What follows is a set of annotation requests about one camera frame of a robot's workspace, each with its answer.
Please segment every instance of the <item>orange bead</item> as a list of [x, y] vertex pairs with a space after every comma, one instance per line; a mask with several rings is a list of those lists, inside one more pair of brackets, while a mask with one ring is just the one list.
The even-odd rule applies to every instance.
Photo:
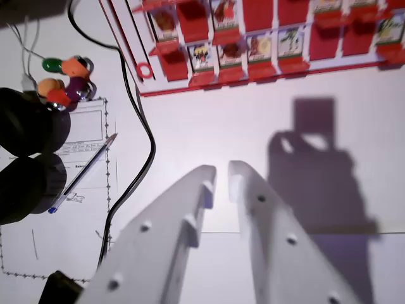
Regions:
[[84, 79], [89, 78], [90, 71], [74, 57], [62, 62], [61, 66], [62, 72], [69, 77], [82, 77]]
[[71, 103], [70, 98], [66, 95], [64, 89], [53, 89], [48, 92], [48, 97], [46, 99], [48, 103], [58, 103], [65, 107], [69, 106]]
[[38, 83], [38, 94], [44, 97], [48, 96], [50, 90], [61, 89], [61, 83], [53, 78], [46, 78]]

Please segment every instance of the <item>printed form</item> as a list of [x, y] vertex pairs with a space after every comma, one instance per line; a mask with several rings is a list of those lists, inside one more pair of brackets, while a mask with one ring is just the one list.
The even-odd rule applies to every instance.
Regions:
[[[46, 197], [54, 198], [115, 133], [105, 99], [79, 103], [70, 113], [70, 132], [55, 152]], [[0, 169], [15, 159], [0, 149]], [[64, 186], [61, 176], [65, 176]], [[34, 210], [23, 220], [0, 227], [3, 274], [45, 280], [56, 270], [85, 283], [97, 267], [101, 236], [116, 191], [116, 160], [105, 152], [54, 214]]]

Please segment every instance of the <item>red ring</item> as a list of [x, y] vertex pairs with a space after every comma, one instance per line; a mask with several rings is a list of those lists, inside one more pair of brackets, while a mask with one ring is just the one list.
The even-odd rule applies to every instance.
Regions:
[[[149, 69], [149, 74], [144, 75], [144, 74], [142, 73], [142, 70], [141, 70], [142, 67], [147, 67], [147, 68]], [[148, 78], [152, 78], [152, 77], [153, 77], [152, 68], [151, 68], [151, 66], [150, 66], [149, 64], [147, 64], [146, 62], [142, 62], [142, 63], [139, 63], [139, 64], [137, 65], [137, 74], [138, 74], [138, 76], [139, 76], [140, 78], [146, 78], [146, 79], [148, 79]]]

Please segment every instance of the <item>red card rack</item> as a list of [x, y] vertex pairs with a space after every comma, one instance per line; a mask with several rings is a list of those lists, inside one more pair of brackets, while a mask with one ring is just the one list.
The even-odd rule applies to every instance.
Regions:
[[143, 96], [405, 63], [405, 0], [99, 1]]

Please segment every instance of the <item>pen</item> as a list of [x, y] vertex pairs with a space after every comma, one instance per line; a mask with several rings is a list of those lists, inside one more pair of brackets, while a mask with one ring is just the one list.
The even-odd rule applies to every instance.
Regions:
[[77, 184], [83, 179], [83, 177], [87, 174], [88, 171], [93, 167], [93, 165], [98, 161], [100, 156], [104, 153], [104, 151], [109, 148], [114, 139], [116, 138], [117, 133], [111, 135], [106, 142], [99, 148], [99, 150], [95, 153], [95, 155], [90, 159], [90, 161], [84, 166], [81, 171], [76, 175], [76, 177], [72, 180], [66, 190], [61, 193], [55, 200], [54, 204], [50, 209], [48, 209], [49, 213], [55, 213], [62, 202], [66, 199], [66, 197], [71, 193], [71, 191], [77, 186]]

